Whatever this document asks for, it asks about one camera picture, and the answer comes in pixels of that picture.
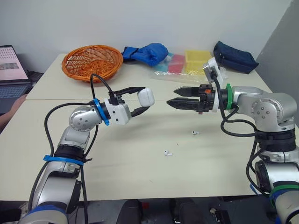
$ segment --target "blue pouch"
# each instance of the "blue pouch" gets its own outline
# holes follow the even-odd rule
[[[125,47],[122,52],[124,62],[138,60],[150,67],[156,66],[168,55],[167,48],[161,43],[151,43],[143,48]]]
[[[214,47],[214,57],[219,65],[249,74],[258,66],[253,56],[220,41]]]

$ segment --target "orange woven basket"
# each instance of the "orange woven basket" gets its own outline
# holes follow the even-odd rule
[[[110,79],[123,62],[122,54],[106,45],[89,45],[73,50],[64,57],[62,71],[70,78],[90,82],[90,75],[96,73],[103,79]]]

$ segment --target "cable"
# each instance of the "cable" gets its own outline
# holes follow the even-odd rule
[[[95,127],[95,131],[94,131],[94,135],[93,135],[93,140],[92,140],[92,142],[90,143],[90,145],[89,145],[89,147],[88,147],[86,153],[84,154],[84,159],[86,158],[86,156],[89,154],[90,150],[92,149],[93,143],[94,143],[94,141],[95,141],[95,139],[96,139],[96,137],[97,137],[97,134],[98,134],[98,129],[99,129],[99,125],[96,125],[96,127]]]
[[[53,142],[52,142],[52,138],[51,138],[51,135],[49,133],[49,129],[48,129],[48,120],[49,120],[49,117],[50,115],[57,109],[61,108],[61,107],[64,107],[64,106],[70,106],[70,105],[89,105],[88,103],[67,103],[67,104],[61,104],[61,105],[58,105],[56,107],[54,107],[53,109],[51,109],[46,117],[45,117],[45,121],[44,121],[44,128],[45,128],[45,131],[46,131],[46,135],[47,135],[47,138],[48,138],[48,141],[49,141],[49,144],[50,144],[50,156],[53,156],[54,155],[54,145],[53,145]],[[43,174],[43,171],[45,170],[46,166],[48,165],[48,161],[43,165],[43,167],[41,168],[41,170],[39,171],[34,183],[33,183],[33,186],[32,186],[32,189],[31,189],[31,192],[30,192],[30,197],[29,197],[29,202],[28,202],[28,211],[31,211],[32,209],[32,202],[33,202],[33,197],[34,197],[34,192],[36,190],[36,187],[37,187],[37,184],[38,184],[38,181],[41,177],[41,175]]]
[[[252,146],[252,151],[253,151],[253,152],[254,152],[255,149],[256,149],[256,145],[257,145],[257,142],[254,141],[253,146]],[[262,195],[264,195],[265,197],[268,197],[269,195],[266,194],[262,189],[260,189],[260,188],[253,182],[253,180],[251,179],[250,174],[249,174],[249,167],[250,167],[250,165],[252,165],[252,161],[253,161],[257,156],[259,156],[262,152],[263,152],[263,150],[260,149],[256,154],[254,154],[253,156],[251,156],[251,157],[249,158],[249,161],[248,161],[248,163],[247,163],[247,165],[246,165],[246,176],[247,176],[248,180],[250,181],[250,183],[251,183],[251,184],[252,184],[252,185],[253,185],[259,192],[261,192]]]
[[[41,178],[41,175],[43,174],[43,171],[47,167],[48,163],[49,163],[49,161],[45,162],[45,164],[43,165],[43,167],[39,171],[39,173],[38,173],[38,175],[36,177],[36,180],[33,183],[33,186],[32,186],[31,192],[30,192],[29,201],[28,201],[28,212],[32,210],[32,202],[33,202],[34,192],[36,190],[37,183],[39,181],[39,178]]]
[[[212,74],[211,77],[212,77],[212,79],[214,80],[214,82],[216,84],[217,95],[218,95],[218,99],[219,99],[219,108],[220,108],[221,116],[222,116],[222,119],[223,119],[223,121],[221,123],[221,126],[220,126],[221,130],[224,133],[226,133],[228,135],[235,136],[235,137],[253,137],[253,136],[255,136],[255,133],[239,134],[239,133],[229,132],[224,128],[225,122],[227,122],[227,123],[242,122],[242,123],[249,124],[250,126],[252,126],[254,128],[254,130],[257,130],[256,126],[248,120],[243,120],[243,119],[228,120],[228,118],[231,117],[232,115],[234,115],[236,113],[236,111],[231,116],[228,116],[228,117],[225,116],[220,84],[219,84],[219,82],[217,80],[217,76],[215,74]]]
[[[78,214],[79,207],[77,207],[76,216],[75,216],[75,224],[77,224],[77,214]]]
[[[67,104],[61,104],[61,105],[58,105],[56,107],[54,107],[53,109],[51,109],[46,117],[45,117],[45,121],[44,121],[44,127],[45,127],[45,131],[46,131],[46,135],[47,135],[47,138],[48,138],[48,141],[49,141],[49,144],[50,144],[50,149],[51,149],[51,153],[50,153],[50,156],[53,156],[54,155],[54,146],[53,146],[53,142],[52,142],[52,139],[51,139],[51,136],[50,136],[50,133],[49,133],[49,129],[48,129],[48,120],[49,120],[49,117],[50,115],[57,109],[61,108],[61,107],[64,107],[64,106],[70,106],[70,105],[89,105],[89,103],[67,103]]]
[[[92,89],[93,98],[95,99],[94,87],[93,87],[93,77],[96,76],[109,90],[109,93],[113,93],[111,87],[107,84],[107,82],[99,75],[93,73],[90,75],[90,87]]]
[[[236,107],[228,116],[226,116],[226,119],[229,119],[230,117],[232,117],[235,113],[237,113],[239,110],[239,107]],[[250,154],[250,157],[254,155],[254,152],[255,152],[256,148],[252,148],[252,151],[251,151],[251,154]],[[254,168],[252,167],[252,164],[250,165],[250,168],[252,170],[253,173],[256,173],[256,171],[254,170]]]
[[[84,220],[85,220],[85,224],[88,224],[87,195],[86,195],[86,187],[85,187],[83,166],[80,167],[80,173],[81,173],[83,200],[84,200]]]

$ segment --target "person's arm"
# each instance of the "person's arm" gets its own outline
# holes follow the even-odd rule
[[[11,107],[10,111],[0,116],[0,132],[3,131],[5,126],[9,123],[10,119],[14,116],[14,114],[17,112],[19,107],[22,105],[22,103],[25,101],[27,95],[23,95],[20,98],[18,98],[13,106]]]

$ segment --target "robotic arm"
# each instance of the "robotic arm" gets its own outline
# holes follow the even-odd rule
[[[130,112],[128,105],[121,98],[123,94],[138,93],[141,107]],[[90,101],[89,106],[80,106],[69,118],[69,126],[65,129],[53,156],[46,155],[46,167],[40,182],[29,201],[29,213],[20,224],[67,224],[66,214],[77,207],[81,187],[85,190],[83,165],[86,161],[86,147],[90,131],[98,124],[112,121],[125,125],[129,120],[146,111],[154,104],[151,89],[145,87],[129,87],[115,91],[110,99],[100,103],[98,99]],[[81,172],[81,181],[77,178]]]
[[[199,100],[175,98],[167,104],[176,109],[195,110],[199,114],[220,109],[224,119],[221,124],[223,131],[237,137],[255,136],[253,152],[246,167],[249,180],[249,167],[259,156],[261,160],[255,163],[255,170],[252,167],[257,181],[257,185],[253,185],[270,196],[282,224],[299,223],[299,148],[295,143],[293,118],[297,111],[296,101],[287,94],[267,93],[256,87],[231,87],[228,84],[221,89],[223,77],[214,58],[204,65],[204,71],[210,84],[181,87],[174,91],[183,97],[199,97]],[[233,109],[254,119],[255,133],[233,134],[224,129],[224,123],[230,122],[224,117],[224,110]]]

